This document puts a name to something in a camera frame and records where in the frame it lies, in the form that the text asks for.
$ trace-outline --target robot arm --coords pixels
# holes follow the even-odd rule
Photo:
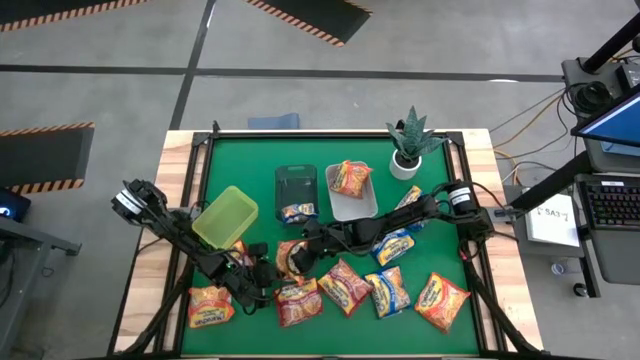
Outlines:
[[[298,271],[304,274],[311,270],[318,259],[326,256],[335,256],[344,251],[368,254],[386,234],[418,221],[438,219],[455,224],[460,236],[459,255],[469,274],[469,286],[484,300],[492,316],[519,352],[540,353],[526,341],[509,320],[495,298],[491,296],[472,263],[475,255],[469,254],[468,243],[476,242],[480,246],[481,242],[494,232],[491,217],[487,209],[479,206],[473,185],[473,183],[461,181],[442,184],[431,194],[422,195],[415,202],[378,218],[334,222],[327,225],[321,225],[312,220],[303,230],[303,235],[308,239],[307,249],[300,247],[296,253],[292,254],[293,263]],[[443,213],[438,209],[435,196],[442,191],[447,192],[451,213]]]
[[[184,252],[213,285],[227,288],[243,307],[262,307],[268,302],[265,289],[277,279],[277,270],[266,261],[266,244],[251,245],[248,255],[255,265],[244,266],[232,256],[235,250],[219,250],[202,242],[191,229],[190,214],[169,211],[166,196],[148,181],[124,182],[124,189],[111,203],[129,224],[149,229]]]

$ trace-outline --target black keyboard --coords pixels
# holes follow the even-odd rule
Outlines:
[[[579,175],[576,180],[592,228],[640,231],[640,178]]]

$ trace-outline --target potted plant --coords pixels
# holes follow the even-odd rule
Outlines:
[[[434,130],[424,131],[426,121],[426,116],[418,119],[416,108],[412,106],[402,132],[387,123],[391,140],[396,147],[389,163],[389,170],[395,178],[411,179],[422,165],[422,155],[434,151],[445,141],[443,138],[432,136]]]

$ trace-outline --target gray desk leg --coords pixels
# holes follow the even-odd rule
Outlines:
[[[531,211],[573,184],[576,175],[591,174],[592,172],[593,168],[591,161],[589,161],[589,155],[586,151],[583,151],[542,180],[538,185],[513,200],[509,205],[513,206],[514,209],[525,212]]]
[[[595,265],[591,260],[591,252],[587,242],[582,243],[584,250],[584,257],[580,258],[580,267],[582,268],[582,276],[584,276],[584,284],[587,288],[587,295],[590,298],[597,298],[601,296],[600,286],[598,286],[598,279],[596,278]]]
[[[60,239],[59,237],[32,229],[29,226],[3,217],[0,217],[0,232],[27,240],[41,242],[44,245],[51,246],[53,249],[64,250],[67,255],[71,256],[78,255],[80,248],[82,247],[82,244],[76,244]]]

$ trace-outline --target black and orange striped mat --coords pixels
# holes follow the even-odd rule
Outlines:
[[[0,131],[0,187],[21,195],[81,187],[94,128],[85,122]]]
[[[371,11],[349,0],[245,0],[334,46],[344,46]]]
[[[0,0],[0,32],[91,15],[147,0]]]
[[[148,0],[0,0],[0,32],[135,5]],[[344,46],[371,11],[350,0],[244,0],[334,46]]]

